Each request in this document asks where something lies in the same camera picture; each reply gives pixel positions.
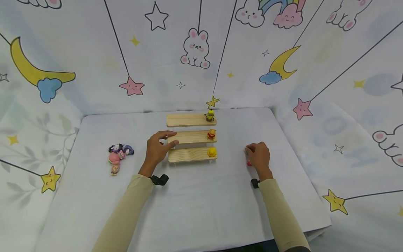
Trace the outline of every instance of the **pile of figurines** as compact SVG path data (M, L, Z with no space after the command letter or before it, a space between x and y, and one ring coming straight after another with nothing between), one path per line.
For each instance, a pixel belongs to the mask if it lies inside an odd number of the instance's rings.
M120 170L120 161L126 157L126 155L133 155L134 150L127 144L114 144L109 147L109 159L108 162L112 165L110 170L111 176L116 176Z

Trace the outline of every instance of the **white tablecloth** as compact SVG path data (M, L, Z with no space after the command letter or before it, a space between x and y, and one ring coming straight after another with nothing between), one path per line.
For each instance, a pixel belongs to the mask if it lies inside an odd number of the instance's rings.
M218 159L168 164L167 174L140 215L129 251L209 251L273 239L257 178L246 166L246 144L264 141L270 148L274 177L304 231L330 225L330 217L268 108L216 110ZM83 119L67 167L36 247L38 252L91 251L103 225L138 172L146 140L166 130L167 112L93 115ZM175 128L177 131L206 129ZM135 155L110 176L108 147L132 145Z

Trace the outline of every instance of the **printed leaf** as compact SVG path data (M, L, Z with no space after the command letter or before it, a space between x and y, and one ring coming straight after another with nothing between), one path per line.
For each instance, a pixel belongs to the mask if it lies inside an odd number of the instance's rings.
M44 125L47 125L49 121L50 121L50 116L49 116L49 113L46 112L44 115Z
M60 152L59 150L51 150L49 152L49 154L52 155L52 156L55 156L55 155L59 154L59 152Z
M10 165L9 164L1 162L1 167L3 167L4 170L10 172Z
M15 131L14 129L0 129L0 133L5 135L15 135L17 131Z
M40 117L37 117L37 118L36 118L36 121L38 121L38 123L39 123L40 126L43 126L42 119L41 119Z
M25 159L22 164L23 165L29 165L31 163L35 162L35 159Z
M71 122L64 115L59 114L59 119L62 121L62 127L64 132L67 133L71 130Z
M42 156L44 156L44 158L48 156L48 154L46 154L46 151L44 149L42 149Z
M20 208L26 207L26 206L29 204L30 201L31 201L31 194L28 194L27 196L25 196L25 197L20 201L19 207L20 207Z
M21 86L21 83L20 83L19 81L13 81L13 82L8 86L8 89L9 89L10 91L13 91L13 90L17 90L20 86Z
M16 192L23 192L23 191L24 191L24 190L23 190L19 185L17 185L16 183L7 182L7 185L8 185L8 187L11 188L13 191L16 191Z
M31 184L31 186L36 187L36 180L34 176L28 175L28 182Z
M35 157L34 152L29 148L25 146L25 151L27 152L28 155L30 155L31 157Z
M13 194L7 199L7 201L9 203L13 203L13 202L19 200L23 195L24 195L24 193L21 193L21 192L17 193L17 194Z
M36 169L38 169L39 168L39 163L34 163L34 164L31 164L30 166L29 166L29 169L31 169L31 170L36 170Z

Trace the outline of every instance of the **left hand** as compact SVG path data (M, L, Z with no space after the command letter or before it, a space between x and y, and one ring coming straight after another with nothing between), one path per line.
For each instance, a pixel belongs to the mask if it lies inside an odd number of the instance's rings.
M175 140L167 145L164 145L160 142L160 139L167 139L168 137L176 134L176 132L165 130L158 131L150 137L150 139L147 141L145 160L138 174L151 177L155 167L165 158L168 151L179 144L179 141Z

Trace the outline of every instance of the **three-tier wooden shelf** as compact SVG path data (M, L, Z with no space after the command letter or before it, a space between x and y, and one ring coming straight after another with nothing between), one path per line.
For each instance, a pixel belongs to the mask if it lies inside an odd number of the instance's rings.
M168 114L166 116L167 127L193 127L193 126L214 126L217 125L217 118L214 121L207 121L204 114ZM181 144L208 144L217 142L217 136L214 139L207 139L209 130L195 131L177 131L177 134L168 137L168 143L174 140ZM217 155L210 157L207 151L212 146L203 146L197 148L171 149L168 153L169 163L203 161L217 159Z

